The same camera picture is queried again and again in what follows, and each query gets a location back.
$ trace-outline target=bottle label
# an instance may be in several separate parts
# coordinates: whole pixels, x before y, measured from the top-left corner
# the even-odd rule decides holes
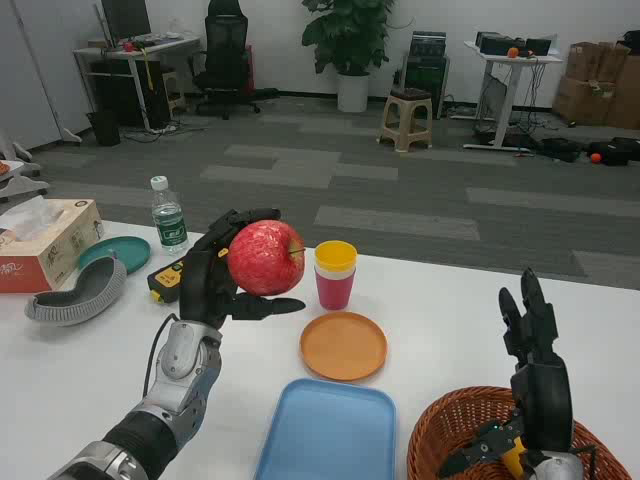
[[[187,241],[187,227],[184,225],[184,219],[178,220],[170,225],[156,225],[158,227],[158,235],[160,235],[160,243],[165,247],[173,247]]]

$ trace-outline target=yellow cup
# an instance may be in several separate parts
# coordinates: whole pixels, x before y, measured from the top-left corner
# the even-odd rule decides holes
[[[316,265],[329,272],[353,269],[357,257],[356,247],[341,240],[329,240],[316,247]]]

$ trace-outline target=cardboard box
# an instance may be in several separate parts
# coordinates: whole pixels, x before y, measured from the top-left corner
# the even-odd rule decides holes
[[[102,237],[102,220],[93,200],[48,200],[63,212],[34,240],[0,235],[0,293],[37,293],[59,289],[78,257]]]
[[[582,82],[596,80],[602,50],[603,47],[595,43],[582,42],[571,45],[565,75]]]
[[[613,43],[600,43],[600,46],[602,56],[598,68],[598,81],[616,83],[631,49],[624,45],[614,46]]]
[[[640,56],[627,57],[622,67],[607,125],[640,130]]]
[[[568,122],[604,125],[615,88],[613,83],[581,82],[562,77],[552,110]]]

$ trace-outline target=tissue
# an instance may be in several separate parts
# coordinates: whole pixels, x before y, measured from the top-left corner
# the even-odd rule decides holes
[[[13,232],[19,241],[33,240],[56,223],[61,214],[62,208],[38,195],[0,216],[0,229]]]

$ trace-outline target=black bag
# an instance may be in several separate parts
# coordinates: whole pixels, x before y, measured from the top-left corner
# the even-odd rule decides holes
[[[582,145],[578,142],[572,142],[566,138],[545,138],[540,141],[537,153],[571,163],[576,161],[581,151]]]
[[[618,42],[631,49],[630,55],[640,55],[640,30],[631,30],[624,34],[624,40]]]
[[[627,150],[631,150],[632,156],[629,160],[635,160],[636,162],[640,162],[640,138],[625,138],[625,137],[615,137],[611,140],[611,143],[616,147],[626,148]]]
[[[594,153],[602,155],[602,163],[610,167],[618,167],[629,164],[633,152],[628,148],[616,146],[613,142],[593,142],[587,149],[589,156]]]

